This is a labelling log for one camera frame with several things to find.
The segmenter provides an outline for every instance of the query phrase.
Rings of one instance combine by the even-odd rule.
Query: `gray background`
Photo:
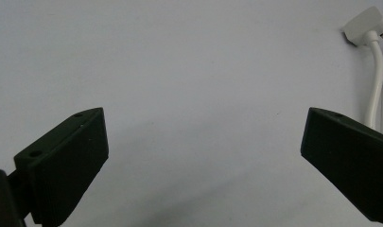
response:
[[[309,107],[363,120],[373,56],[340,29],[373,5],[0,0],[0,168],[102,106],[110,159],[66,227],[381,226],[300,156]]]

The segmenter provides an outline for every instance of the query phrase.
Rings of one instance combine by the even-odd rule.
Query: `black object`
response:
[[[383,134],[310,108],[301,153],[363,215],[383,223]]]
[[[16,170],[0,170],[0,227],[25,226],[32,214],[44,227],[62,225],[108,159],[102,108],[76,113],[14,157]]]

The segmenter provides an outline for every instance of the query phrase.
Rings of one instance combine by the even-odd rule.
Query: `white cable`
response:
[[[365,125],[375,130],[376,112],[383,85],[383,54],[379,46],[378,35],[375,31],[367,32],[364,39],[374,54],[374,88],[371,93],[367,113],[365,114]]]

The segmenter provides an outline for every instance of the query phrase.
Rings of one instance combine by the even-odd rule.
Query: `cable connector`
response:
[[[383,16],[377,7],[371,7],[361,12],[347,23],[344,28],[347,39],[356,46],[367,44],[368,32],[375,32],[376,38],[383,34]]]

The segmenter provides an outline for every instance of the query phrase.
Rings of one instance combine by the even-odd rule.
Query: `white adapter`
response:
[[[375,31],[377,35],[383,34],[383,16],[379,9],[371,7],[361,12],[343,28],[347,39],[355,45],[364,45],[365,34]]]
[[[371,7],[347,23],[343,30],[350,42],[366,44],[374,54],[374,88],[365,114],[365,125],[374,130],[383,85],[383,54],[379,45],[379,35],[383,38],[383,16],[376,7]]]

